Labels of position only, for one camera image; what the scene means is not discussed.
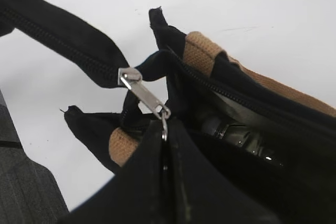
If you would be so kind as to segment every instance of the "zipper teeth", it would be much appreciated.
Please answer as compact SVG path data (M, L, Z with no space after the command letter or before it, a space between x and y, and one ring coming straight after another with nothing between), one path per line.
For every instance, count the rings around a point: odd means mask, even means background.
M69 60L87 69L88 71L92 73L103 73L102 77L109 81L114 81L116 79L116 73L118 71L117 68L111 67L91 58L89 55L86 55L75 47L63 42L53 34L45 31L40 26L34 24L15 11L5 7L2 11L0 11L0 17L4 18L14 26L19 27L20 30L27 33L28 35L34 36L38 41L43 41L46 44L49 44L47 43L48 41L52 41L52 43L61 45L66 49L66 56Z
M68 44L66 44L65 42L63 42L62 40L58 39L57 37L55 37L53 34L43 30L41 27L39 27L38 25L34 24L33 22L31 22L30 20L27 20L25 17L23 17L22 15L16 13L15 11L5 7L1 12L0 12L0 17L3 17L4 19L8 20L10 23L13 23L14 25L20 27L20 29L22 31L25 31L26 33L28 33L29 35L33 35L35 36L35 38L39 41L44 41L47 42L48 40L53 41L61 46L63 46L65 49L67 49L67 57L68 59L70 59L71 61L73 61L74 63L78 64L79 66L86 68L88 71L92 72L92 73L101 73L102 77L105 80L108 81L115 81L117 78L117 71L118 68L115 67L111 67L110 65L107 65L105 63L101 63L93 58L91 58L89 55L86 55L84 53L82 53L81 51L79 51L78 49L74 48L73 46L70 46ZM273 119L275 119L275 121L277 121L278 123L285 125L286 127L289 127L290 129L293 130L299 130L300 132L302 132L304 135L310 136L313 135L318 135L314 132L310 132L307 134L307 130L302 128L301 126L295 125L293 123L291 123L290 121L283 119L273 113L270 113L269 111L260 108L259 106L253 106L252 104L235 97L234 95L231 95L230 93L223 91L221 88L209 83L208 81L205 81L203 79L201 79L200 77L198 77L197 75L195 75L185 64L182 63L181 59L174 53L172 53L171 51L169 51L174 57L173 59L175 59L179 66L182 67L182 69L184 71L186 71L189 76L191 76L192 78L194 78L196 81L198 81L199 83L201 83L203 86L239 103L240 105L243 105L257 113L260 113L264 116L271 116Z
M271 113L259 106L253 106L252 104L250 104L249 102L246 102L240 98L237 98L236 96L226 92L226 91L223 91L220 87L217 87L211 83L209 83L209 81L205 81L203 80L202 78L198 77L197 75L195 75L189 68L188 66L186 66L182 60L174 53L172 53L174 55L174 59L178 62L178 64L191 76L193 77L196 81L198 81L199 83L201 83L203 86L239 103L240 105L246 107L246 108L249 108L251 110L253 110L254 112L258 113L258 114L261 114L265 117L271 117L272 120L274 120L275 122L285 126L285 127L288 127L289 129L292 129L294 131L300 131L300 133L304 134L305 136L309 137L309 138L314 138L314 137L320 137L321 135L316 133L316 132L312 132L312 131L307 131L307 129L305 129L304 127L300 126L300 125L297 125L297 124L294 124L294 123L291 123L289 120L287 119L284 119L284 118L281 118L279 117L278 115L274 114L274 113Z

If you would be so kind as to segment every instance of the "zipper pull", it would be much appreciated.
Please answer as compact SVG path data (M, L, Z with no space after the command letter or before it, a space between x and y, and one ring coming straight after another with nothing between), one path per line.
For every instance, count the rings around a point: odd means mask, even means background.
M142 75L137 69L119 68L118 85L128 88L158 119L162 120L162 139L166 141L168 134L166 120L170 117L171 111L152 92L142 85L141 81Z

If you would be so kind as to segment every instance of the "tan trim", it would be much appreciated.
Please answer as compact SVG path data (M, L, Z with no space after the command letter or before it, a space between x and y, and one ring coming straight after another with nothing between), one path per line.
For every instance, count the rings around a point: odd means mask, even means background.
M183 61L189 66L199 70L207 77L210 77L214 67L215 58L221 51L224 50L220 46L210 41L201 33L194 31L186 36ZM231 63L238 65L242 72L274 93L327 115L336 116L336 109L326 103L283 85L271 78L255 73L242 66L238 60L232 58L231 56L228 56L228 59Z
M139 142L127 135L121 128L116 128L110 136L110 157L119 166L123 166L138 145Z
M215 58L223 49L198 31L189 33L185 40L183 62L210 77Z

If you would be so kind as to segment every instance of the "bag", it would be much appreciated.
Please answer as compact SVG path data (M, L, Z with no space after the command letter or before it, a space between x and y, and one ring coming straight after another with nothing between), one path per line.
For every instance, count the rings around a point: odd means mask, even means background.
M65 112L116 175L60 223L334 223L336 110L169 26L160 8L149 17L159 50L130 68L112 40L65 10L0 0L0 35L18 28L100 87L129 89L120 114ZM166 104L141 84L163 77Z

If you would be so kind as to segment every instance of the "black strap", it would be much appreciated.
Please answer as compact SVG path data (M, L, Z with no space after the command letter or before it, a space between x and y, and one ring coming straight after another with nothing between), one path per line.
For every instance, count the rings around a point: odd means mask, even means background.
M0 0L0 36L14 28L77 64L101 87L117 87L118 69L129 66L109 37L44 0Z

